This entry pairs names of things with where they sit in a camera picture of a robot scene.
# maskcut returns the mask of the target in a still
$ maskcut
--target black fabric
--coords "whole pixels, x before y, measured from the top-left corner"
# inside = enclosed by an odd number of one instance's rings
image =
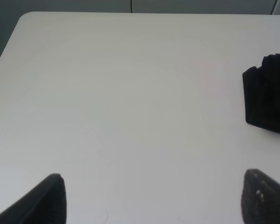
[[[247,170],[241,208],[245,224],[280,224],[280,184],[258,169]]]
[[[51,174],[0,214],[0,224],[65,224],[64,180]]]
[[[243,73],[246,122],[280,133],[280,54]]]

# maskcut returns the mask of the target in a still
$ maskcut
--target white table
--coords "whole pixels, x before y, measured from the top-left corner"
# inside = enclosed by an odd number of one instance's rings
[[[280,134],[242,73],[280,16],[29,13],[0,59],[0,212],[51,173],[69,224],[241,224],[243,175],[280,182]]]

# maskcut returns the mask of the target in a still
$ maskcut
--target table surface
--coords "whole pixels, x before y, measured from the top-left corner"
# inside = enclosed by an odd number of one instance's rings
[[[68,223],[241,224],[280,134],[245,122],[242,73],[280,16],[29,13],[0,58],[0,212],[51,173]]]

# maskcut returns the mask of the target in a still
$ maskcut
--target black object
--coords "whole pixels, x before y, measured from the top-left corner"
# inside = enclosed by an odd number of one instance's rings
[[[280,54],[243,73],[246,122],[280,133]]]
[[[0,214],[0,224],[65,224],[66,194],[63,178],[51,174]]]
[[[245,224],[280,224],[280,184],[258,169],[247,170],[241,207]]]

